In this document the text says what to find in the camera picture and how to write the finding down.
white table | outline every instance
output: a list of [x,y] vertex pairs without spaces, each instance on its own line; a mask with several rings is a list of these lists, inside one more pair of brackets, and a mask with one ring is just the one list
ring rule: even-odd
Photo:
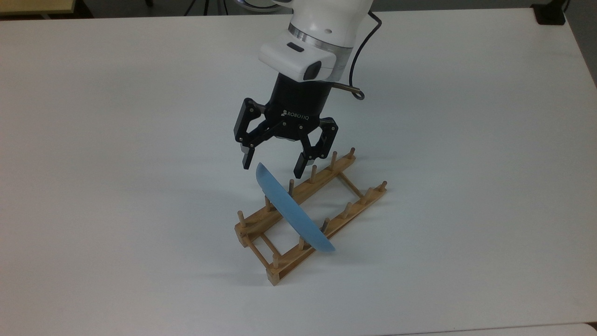
[[[233,231],[263,195],[232,127],[244,97],[269,98],[257,52],[288,16],[0,22],[0,334],[597,320],[597,90],[570,28],[379,16],[355,71],[367,99],[334,91],[322,115],[334,150],[357,148],[347,175],[389,191],[276,287]],[[274,139],[254,162],[286,180],[299,150]],[[320,221],[345,195],[305,206]]]

